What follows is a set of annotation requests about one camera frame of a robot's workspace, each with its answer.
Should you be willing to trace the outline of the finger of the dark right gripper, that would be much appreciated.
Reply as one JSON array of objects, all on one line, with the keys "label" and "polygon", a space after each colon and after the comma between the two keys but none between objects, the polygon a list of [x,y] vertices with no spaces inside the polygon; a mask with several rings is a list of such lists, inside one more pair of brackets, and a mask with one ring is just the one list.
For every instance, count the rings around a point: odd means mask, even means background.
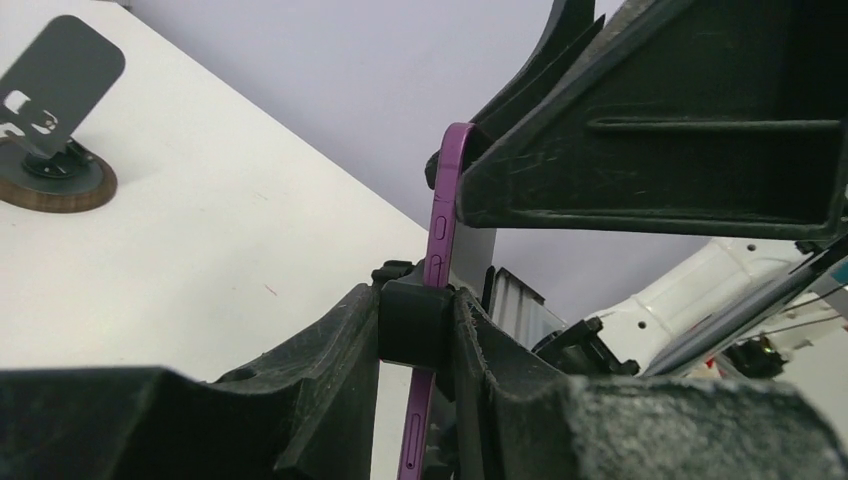
[{"label": "finger of the dark right gripper", "polygon": [[602,30],[594,0],[555,0],[534,51],[471,123],[496,140],[533,110]]},{"label": "finger of the dark right gripper", "polygon": [[464,173],[471,227],[824,240],[847,184],[843,1],[628,1]]}]

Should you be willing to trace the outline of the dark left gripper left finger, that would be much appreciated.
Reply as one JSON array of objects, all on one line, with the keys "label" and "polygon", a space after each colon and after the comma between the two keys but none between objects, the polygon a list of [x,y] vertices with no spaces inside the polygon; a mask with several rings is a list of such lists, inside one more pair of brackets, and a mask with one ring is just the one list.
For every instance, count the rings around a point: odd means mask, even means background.
[{"label": "dark left gripper left finger", "polygon": [[366,479],[377,291],[213,383],[164,368],[1,375],[5,479]]}]

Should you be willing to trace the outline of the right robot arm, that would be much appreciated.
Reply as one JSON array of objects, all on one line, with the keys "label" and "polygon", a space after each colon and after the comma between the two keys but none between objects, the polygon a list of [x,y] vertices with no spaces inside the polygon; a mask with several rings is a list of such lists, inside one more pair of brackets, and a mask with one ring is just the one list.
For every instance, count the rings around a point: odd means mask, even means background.
[{"label": "right robot arm", "polygon": [[468,226],[708,238],[595,315],[634,372],[715,352],[800,290],[787,268],[847,251],[843,1],[557,1],[474,122],[492,143],[460,179]]}]

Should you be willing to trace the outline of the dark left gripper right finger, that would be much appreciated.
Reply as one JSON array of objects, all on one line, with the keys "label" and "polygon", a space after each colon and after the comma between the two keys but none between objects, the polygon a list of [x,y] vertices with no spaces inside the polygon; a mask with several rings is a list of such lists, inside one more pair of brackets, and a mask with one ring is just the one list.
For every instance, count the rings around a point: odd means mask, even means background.
[{"label": "dark left gripper right finger", "polygon": [[789,385],[589,378],[548,365],[456,293],[465,479],[843,479],[847,455]]}]

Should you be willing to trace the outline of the black pole phone stand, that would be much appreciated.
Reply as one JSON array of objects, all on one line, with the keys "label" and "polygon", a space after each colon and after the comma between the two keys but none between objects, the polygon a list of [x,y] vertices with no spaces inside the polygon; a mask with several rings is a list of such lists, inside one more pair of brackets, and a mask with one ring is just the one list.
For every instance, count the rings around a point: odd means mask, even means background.
[{"label": "black pole phone stand", "polygon": [[378,289],[378,354],[388,363],[441,371],[450,363],[454,290],[423,283],[424,264],[389,260]]}]

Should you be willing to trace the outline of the red-edged black phone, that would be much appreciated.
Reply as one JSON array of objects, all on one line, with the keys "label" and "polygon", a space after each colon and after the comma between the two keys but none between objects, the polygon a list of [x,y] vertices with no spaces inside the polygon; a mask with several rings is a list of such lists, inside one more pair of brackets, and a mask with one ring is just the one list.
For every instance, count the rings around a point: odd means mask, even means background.
[{"label": "red-edged black phone", "polygon": [[[423,258],[423,283],[427,286],[449,287],[457,228],[457,191],[463,161],[469,141],[480,136],[479,129],[472,123],[453,123],[444,133]],[[419,368],[412,370],[398,462],[399,479],[419,479],[422,476],[430,426],[431,397],[437,372]]]}]

